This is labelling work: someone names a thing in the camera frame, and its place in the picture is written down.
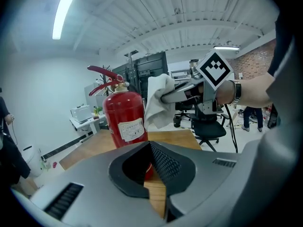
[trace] trash can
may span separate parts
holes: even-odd
[[[38,151],[33,146],[29,146],[23,149],[21,154],[31,170],[29,176],[37,177],[41,175],[42,166],[40,154]]]

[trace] sneaker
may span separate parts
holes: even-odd
[[[244,126],[242,126],[241,128],[242,128],[243,130],[247,131],[247,132],[250,131],[249,127],[248,127],[248,128],[245,128]]]

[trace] red fire extinguisher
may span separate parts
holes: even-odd
[[[88,66],[88,69],[111,78],[110,82],[95,88],[89,95],[108,86],[114,90],[114,93],[103,101],[103,112],[116,147],[147,141],[141,95],[128,91],[129,83],[125,82],[121,75],[97,66]]]

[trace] black office chair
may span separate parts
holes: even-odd
[[[176,113],[175,116],[181,116],[181,117],[187,117],[189,120],[190,118],[190,113],[187,113],[187,110],[191,110],[193,105],[184,105],[183,103],[176,103],[175,109],[181,111],[180,113]]]
[[[222,123],[217,121],[217,116],[223,117]],[[224,123],[229,117],[222,113],[220,115],[205,115],[202,113],[197,105],[195,105],[195,113],[190,114],[191,117],[191,128],[195,131],[196,139],[201,140],[199,145],[204,142],[216,152],[215,148],[209,142],[210,140],[215,140],[216,143],[219,142],[219,138],[226,135],[226,130],[224,129]]]

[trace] cable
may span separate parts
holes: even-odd
[[[15,136],[15,139],[16,139],[16,146],[17,146],[18,145],[18,140],[17,140],[16,134],[15,134],[15,130],[14,130],[14,121],[11,123],[11,126],[13,128],[14,136]]]
[[[233,122],[232,122],[232,116],[231,116],[231,113],[229,112],[229,109],[227,107],[226,104],[224,104],[225,108],[226,108],[226,111],[227,111],[227,114],[229,116],[229,128],[231,130],[231,134],[232,134],[232,141],[233,141],[233,144],[235,146],[235,149],[236,149],[236,153],[238,153],[238,145],[237,145],[237,140],[236,140],[236,135],[235,135],[235,128],[233,126]]]
[[[236,126],[242,126],[243,124],[244,124],[244,120],[238,119]]]

